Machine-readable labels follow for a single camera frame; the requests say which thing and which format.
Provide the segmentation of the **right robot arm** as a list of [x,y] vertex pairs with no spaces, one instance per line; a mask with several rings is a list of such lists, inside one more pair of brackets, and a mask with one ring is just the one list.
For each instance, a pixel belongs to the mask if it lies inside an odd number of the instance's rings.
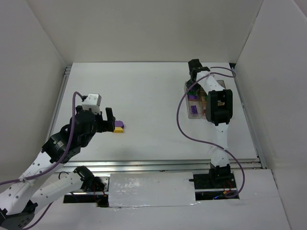
[[214,75],[210,73],[210,69],[203,67],[198,59],[190,60],[188,67],[190,74],[190,79],[187,82],[188,88],[201,77],[202,73],[209,74],[208,77],[195,84],[191,91],[203,89],[206,93],[205,117],[216,131],[213,139],[215,145],[209,150],[212,154],[209,182],[213,186],[220,186],[231,179],[230,161],[225,150],[228,148],[229,122],[233,116],[233,93],[230,89],[221,86]]

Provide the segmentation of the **purple lego brick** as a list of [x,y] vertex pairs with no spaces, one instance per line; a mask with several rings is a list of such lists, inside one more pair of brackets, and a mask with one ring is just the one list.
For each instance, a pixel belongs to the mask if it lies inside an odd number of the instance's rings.
[[188,94],[188,100],[189,101],[197,101],[198,100],[198,96],[197,95]]
[[196,105],[192,105],[190,107],[190,111],[191,111],[192,114],[197,114],[198,113],[197,106]]

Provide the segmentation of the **yellow curved lego piece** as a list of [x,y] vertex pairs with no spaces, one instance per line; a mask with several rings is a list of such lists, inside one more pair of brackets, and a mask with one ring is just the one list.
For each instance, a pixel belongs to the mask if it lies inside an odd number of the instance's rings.
[[124,132],[124,130],[123,130],[123,128],[122,127],[115,127],[115,129],[114,129],[114,131],[113,131],[114,133],[123,133]]

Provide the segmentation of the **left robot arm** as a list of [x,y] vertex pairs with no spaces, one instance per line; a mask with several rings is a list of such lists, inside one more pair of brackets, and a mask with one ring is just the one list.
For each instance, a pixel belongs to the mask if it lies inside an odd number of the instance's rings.
[[52,135],[30,167],[0,195],[0,226],[7,230],[27,230],[35,214],[43,207],[75,190],[104,192],[105,183],[94,176],[86,166],[78,166],[54,184],[43,186],[45,181],[61,169],[72,157],[86,147],[96,133],[113,132],[115,117],[106,108],[102,112],[84,110],[77,106],[69,124]]

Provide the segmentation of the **purple round lego piece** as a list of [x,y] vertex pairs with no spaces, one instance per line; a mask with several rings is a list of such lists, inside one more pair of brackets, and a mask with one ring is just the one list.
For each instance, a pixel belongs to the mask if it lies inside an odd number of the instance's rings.
[[124,128],[124,123],[120,120],[115,121],[115,127]]

